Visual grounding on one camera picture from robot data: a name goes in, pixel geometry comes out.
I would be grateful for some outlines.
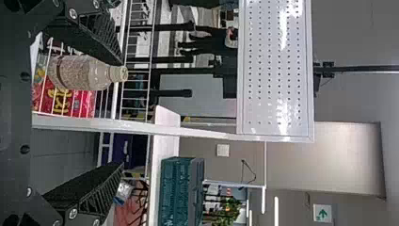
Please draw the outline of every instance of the white perforated board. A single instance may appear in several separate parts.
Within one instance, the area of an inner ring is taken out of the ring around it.
[[[241,0],[237,134],[313,139],[310,0]]]

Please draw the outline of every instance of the person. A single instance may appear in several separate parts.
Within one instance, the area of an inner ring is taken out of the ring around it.
[[[179,48],[192,49],[181,50],[183,56],[196,56],[201,54],[214,54],[224,57],[237,56],[238,29],[229,27],[227,29],[214,28],[209,26],[196,26],[197,31],[208,33],[208,36],[197,37],[189,35],[190,42],[178,42]]]
[[[151,31],[150,25],[134,25],[130,27],[130,32]],[[237,56],[238,47],[238,29],[234,27],[229,28],[215,28],[211,26],[195,25],[194,22],[189,21],[183,24],[156,24],[153,27],[154,31],[201,31],[208,33],[208,36],[198,37],[189,35],[191,42],[179,42],[178,47],[184,49],[194,49],[191,51],[181,50],[180,53],[184,56],[195,56],[201,54],[214,54],[225,57]]]

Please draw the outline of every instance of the red packaging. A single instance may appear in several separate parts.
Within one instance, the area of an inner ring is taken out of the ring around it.
[[[33,110],[69,117],[94,118],[96,91],[56,89],[48,77],[44,81],[45,70],[41,65],[38,62],[34,77]]]

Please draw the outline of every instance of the bottle cap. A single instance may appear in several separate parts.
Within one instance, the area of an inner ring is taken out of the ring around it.
[[[126,82],[128,77],[127,68],[125,66],[110,66],[109,78],[112,82]]]

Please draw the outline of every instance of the plastic crate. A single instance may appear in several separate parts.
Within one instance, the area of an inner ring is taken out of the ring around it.
[[[204,160],[172,157],[162,161],[159,226],[200,226]]]

